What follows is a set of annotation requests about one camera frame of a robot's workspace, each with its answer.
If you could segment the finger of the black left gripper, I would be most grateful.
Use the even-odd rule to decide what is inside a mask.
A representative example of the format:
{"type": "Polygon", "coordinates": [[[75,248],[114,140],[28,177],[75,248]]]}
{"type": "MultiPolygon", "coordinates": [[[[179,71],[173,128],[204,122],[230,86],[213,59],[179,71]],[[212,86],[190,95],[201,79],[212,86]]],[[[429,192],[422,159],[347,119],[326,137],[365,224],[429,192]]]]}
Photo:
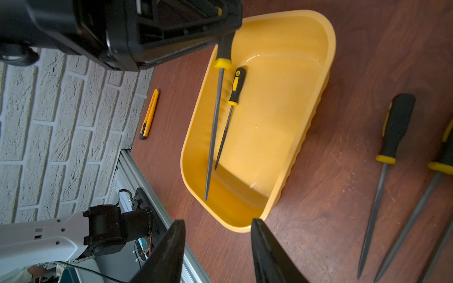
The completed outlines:
{"type": "Polygon", "coordinates": [[[240,1],[138,1],[139,29],[175,30],[199,26],[242,26],[240,1]]]}
{"type": "Polygon", "coordinates": [[[170,27],[139,21],[136,63],[139,70],[147,70],[213,46],[223,35],[234,33],[241,26],[241,21],[194,21],[170,27]]]}

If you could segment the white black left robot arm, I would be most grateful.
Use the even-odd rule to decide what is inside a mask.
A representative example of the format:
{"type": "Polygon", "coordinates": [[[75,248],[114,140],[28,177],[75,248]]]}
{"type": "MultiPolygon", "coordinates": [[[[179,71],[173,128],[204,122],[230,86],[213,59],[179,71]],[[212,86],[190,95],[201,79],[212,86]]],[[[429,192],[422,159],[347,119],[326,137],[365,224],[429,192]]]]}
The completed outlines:
{"type": "MultiPolygon", "coordinates": [[[[242,25],[239,1],[2,1],[1,61],[28,67],[37,48],[83,55],[110,71],[142,71],[217,45],[223,68],[242,25]]],[[[148,209],[99,205],[1,226],[1,272],[114,254],[147,237],[148,209]]]]}

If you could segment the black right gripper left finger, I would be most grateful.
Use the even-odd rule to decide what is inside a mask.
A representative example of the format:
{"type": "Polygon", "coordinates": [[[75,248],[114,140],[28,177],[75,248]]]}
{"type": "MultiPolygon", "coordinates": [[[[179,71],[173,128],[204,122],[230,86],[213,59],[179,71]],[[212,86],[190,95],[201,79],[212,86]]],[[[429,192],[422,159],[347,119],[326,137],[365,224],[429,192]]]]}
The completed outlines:
{"type": "Polygon", "coordinates": [[[130,283],[180,283],[185,239],[184,220],[175,220],[130,283]]]}

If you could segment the black yellow file three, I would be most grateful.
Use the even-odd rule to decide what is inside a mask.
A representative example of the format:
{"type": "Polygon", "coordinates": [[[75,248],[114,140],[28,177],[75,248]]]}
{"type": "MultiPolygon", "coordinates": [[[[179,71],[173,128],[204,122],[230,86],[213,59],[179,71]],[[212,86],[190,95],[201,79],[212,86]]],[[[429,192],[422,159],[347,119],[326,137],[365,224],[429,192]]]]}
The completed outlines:
{"type": "Polygon", "coordinates": [[[383,163],[383,166],[361,250],[357,269],[357,279],[361,278],[368,257],[370,243],[372,241],[379,207],[381,205],[386,172],[389,165],[394,165],[396,163],[396,152],[409,127],[415,102],[416,98],[413,94],[401,93],[392,99],[389,106],[389,111],[382,130],[382,146],[376,156],[376,160],[383,163]]]}

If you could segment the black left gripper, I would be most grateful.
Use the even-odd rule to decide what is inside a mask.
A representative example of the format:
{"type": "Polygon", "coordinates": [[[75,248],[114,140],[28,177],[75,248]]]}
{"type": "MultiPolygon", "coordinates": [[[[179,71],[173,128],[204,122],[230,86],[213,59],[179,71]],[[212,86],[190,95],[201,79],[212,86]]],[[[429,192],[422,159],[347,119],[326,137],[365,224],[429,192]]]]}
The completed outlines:
{"type": "Polygon", "coordinates": [[[83,55],[107,70],[139,71],[127,18],[135,1],[1,1],[1,62],[25,67],[34,48],[83,55]]]}

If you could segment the black yellow file nine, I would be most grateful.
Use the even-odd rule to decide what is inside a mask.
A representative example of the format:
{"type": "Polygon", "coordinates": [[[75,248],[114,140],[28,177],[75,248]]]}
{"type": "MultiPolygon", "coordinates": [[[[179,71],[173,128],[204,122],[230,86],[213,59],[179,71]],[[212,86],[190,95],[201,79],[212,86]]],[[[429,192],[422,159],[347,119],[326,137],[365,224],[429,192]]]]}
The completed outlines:
{"type": "Polygon", "coordinates": [[[431,273],[433,272],[436,262],[439,260],[442,249],[447,244],[450,234],[453,231],[453,217],[451,216],[442,230],[440,237],[438,238],[433,250],[431,251],[427,262],[418,278],[418,283],[427,283],[431,273]]]}

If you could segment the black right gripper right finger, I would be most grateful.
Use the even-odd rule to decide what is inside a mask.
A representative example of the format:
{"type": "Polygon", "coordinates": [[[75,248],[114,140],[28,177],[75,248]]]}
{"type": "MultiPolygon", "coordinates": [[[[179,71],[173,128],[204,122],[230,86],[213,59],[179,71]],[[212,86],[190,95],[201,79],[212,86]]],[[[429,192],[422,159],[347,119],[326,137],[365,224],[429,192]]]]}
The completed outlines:
{"type": "Polygon", "coordinates": [[[262,219],[252,220],[251,246],[258,283],[308,282],[262,219]]]}

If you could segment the yellow plastic tray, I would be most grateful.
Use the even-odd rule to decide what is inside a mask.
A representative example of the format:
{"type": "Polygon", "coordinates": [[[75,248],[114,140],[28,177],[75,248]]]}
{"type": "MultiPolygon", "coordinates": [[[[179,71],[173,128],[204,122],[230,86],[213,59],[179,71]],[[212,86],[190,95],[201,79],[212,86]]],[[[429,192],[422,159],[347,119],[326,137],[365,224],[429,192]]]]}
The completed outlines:
{"type": "Polygon", "coordinates": [[[311,10],[245,18],[232,43],[232,67],[222,87],[214,165],[230,112],[236,69],[247,75],[221,159],[205,182],[218,85],[211,55],[180,157],[194,198],[224,227],[246,233],[278,202],[327,86],[336,52],[330,21],[311,10]]]}

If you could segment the black yellow file two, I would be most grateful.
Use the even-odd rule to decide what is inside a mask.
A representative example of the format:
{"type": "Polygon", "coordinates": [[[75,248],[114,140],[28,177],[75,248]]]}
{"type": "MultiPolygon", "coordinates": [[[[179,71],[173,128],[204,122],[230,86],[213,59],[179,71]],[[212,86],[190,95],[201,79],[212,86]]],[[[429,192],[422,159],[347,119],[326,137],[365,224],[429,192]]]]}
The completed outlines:
{"type": "Polygon", "coordinates": [[[218,40],[217,58],[215,60],[214,67],[219,70],[219,76],[218,76],[217,94],[216,94],[216,98],[215,98],[214,117],[213,117],[213,121],[212,121],[211,140],[210,140],[210,148],[209,148],[209,155],[208,155],[208,168],[207,168],[207,172],[206,172],[205,202],[208,200],[209,191],[210,191],[224,72],[225,72],[225,70],[228,70],[232,66],[231,50],[232,50],[232,43],[233,43],[234,37],[235,37],[235,32],[223,35],[218,40]]]}

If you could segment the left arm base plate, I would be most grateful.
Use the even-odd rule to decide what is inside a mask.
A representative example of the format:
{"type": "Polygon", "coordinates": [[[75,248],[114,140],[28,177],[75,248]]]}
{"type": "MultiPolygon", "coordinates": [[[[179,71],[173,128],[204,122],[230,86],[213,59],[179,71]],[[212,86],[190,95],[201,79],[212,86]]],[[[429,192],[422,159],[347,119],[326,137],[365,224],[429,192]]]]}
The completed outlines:
{"type": "Polygon", "coordinates": [[[132,211],[146,211],[147,216],[145,220],[148,221],[149,233],[147,235],[147,246],[151,245],[151,250],[156,248],[165,233],[167,232],[167,227],[165,226],[162,218],[158,214],[158,210],[152,204],[151,199],[147,196],[146,191],[137,187],[135,195],[132,200],[132,211]]]}

